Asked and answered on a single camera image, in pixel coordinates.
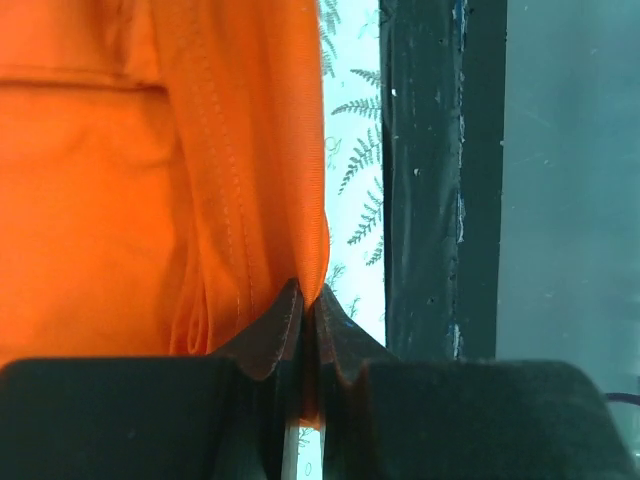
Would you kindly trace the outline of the orange t shirt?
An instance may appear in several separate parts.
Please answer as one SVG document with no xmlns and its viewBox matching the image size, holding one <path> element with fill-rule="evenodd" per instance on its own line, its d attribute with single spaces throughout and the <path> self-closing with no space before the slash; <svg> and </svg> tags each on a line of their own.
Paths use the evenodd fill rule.
<svg viewBox="0 0 640 480">
<path fill-rule="evenodd" d="M 313 1 L 1 5 L 1 360 L 203 355 L 329 257 Z"/>
</svg>

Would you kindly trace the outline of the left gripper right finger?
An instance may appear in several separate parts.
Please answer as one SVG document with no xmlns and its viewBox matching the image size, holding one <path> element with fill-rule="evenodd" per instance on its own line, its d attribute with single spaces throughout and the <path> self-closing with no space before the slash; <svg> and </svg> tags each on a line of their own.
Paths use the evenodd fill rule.
<svg viewBox="0 0 640 480">
<path fill-rule="evenodd" d="M 314 305 L 327 479 L 629 479 L 603 394 L 557 361 L 403 362 L 324 289 Z"/>
</svg>

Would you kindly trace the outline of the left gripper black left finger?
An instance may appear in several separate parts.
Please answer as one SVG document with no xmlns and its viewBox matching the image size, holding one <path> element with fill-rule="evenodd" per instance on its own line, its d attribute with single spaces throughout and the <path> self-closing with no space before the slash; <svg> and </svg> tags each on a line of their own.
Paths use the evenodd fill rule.
<svg viewBox="0 0 640 480">
<path fill-rule="evenodd" d="M 296 281 L 201 356 L 32 358 L 1 371 L 5 479 L 293 479 Z"/>
</svg>

